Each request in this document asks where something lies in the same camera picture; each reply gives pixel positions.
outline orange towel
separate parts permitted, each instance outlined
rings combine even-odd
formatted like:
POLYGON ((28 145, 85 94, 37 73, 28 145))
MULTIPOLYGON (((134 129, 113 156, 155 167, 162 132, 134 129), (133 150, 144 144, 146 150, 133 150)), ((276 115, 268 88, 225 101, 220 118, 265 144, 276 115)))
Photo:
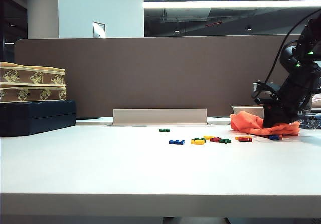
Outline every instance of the orange towel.
POLYGON ((259 116, 241 111, 231 114, 231 128, 253 135, 298 135, 300 122, 291 124, 276 123, 270 128, 263 128, 263 119, 259 116))

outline tabletop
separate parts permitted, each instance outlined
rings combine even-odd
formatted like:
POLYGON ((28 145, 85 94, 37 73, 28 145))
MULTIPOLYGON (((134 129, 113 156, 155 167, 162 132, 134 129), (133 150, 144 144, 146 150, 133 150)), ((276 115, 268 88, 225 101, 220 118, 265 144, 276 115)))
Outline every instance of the tabletop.
POLYGON ((76 125, 1 137, 3 214, 321 217, 321 131, 76 125), (213 135, 232 143, 190 139, 213 135), (170 139, 185 140, 170 145, 170 139))

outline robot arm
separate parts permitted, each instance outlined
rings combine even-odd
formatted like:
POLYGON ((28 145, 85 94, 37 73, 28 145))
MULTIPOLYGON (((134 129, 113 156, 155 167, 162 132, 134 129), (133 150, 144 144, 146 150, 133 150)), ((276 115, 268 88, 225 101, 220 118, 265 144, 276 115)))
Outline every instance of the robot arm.
POLYGON ((254 93, 270 93, 269 98, 258 98, 256 95, 254 100, 264 107, 265 128, 298 119, 298 112, 306 107, 313 87, 321 77, 321 68, 315 60, 321 60, 321 15, 308 22, 298 40, 291 41, 283 48, 280 63, 289 73, 284 84, 280 87, 257 82, 254 93))

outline black box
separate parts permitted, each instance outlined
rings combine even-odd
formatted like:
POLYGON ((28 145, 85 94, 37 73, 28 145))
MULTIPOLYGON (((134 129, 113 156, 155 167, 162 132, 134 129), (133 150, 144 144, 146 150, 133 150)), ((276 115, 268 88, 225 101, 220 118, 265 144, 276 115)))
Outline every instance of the black box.
POLYGON ((73 100, 0 104, 0 136, 33 135, 75 124, 73 100))

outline brown partition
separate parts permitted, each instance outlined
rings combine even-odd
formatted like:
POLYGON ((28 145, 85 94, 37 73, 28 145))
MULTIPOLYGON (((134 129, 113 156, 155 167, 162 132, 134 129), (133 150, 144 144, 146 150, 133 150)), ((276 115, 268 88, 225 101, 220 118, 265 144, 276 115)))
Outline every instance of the brown partition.
MULTIPOLYGON (((17 64, 66 69, 77 115, 112 116, 124 108, 253 105, 252 82, 265 80, 283 35, 19 40, 17 64)), ((278 63, 271 80, 282 84, 278 63)))

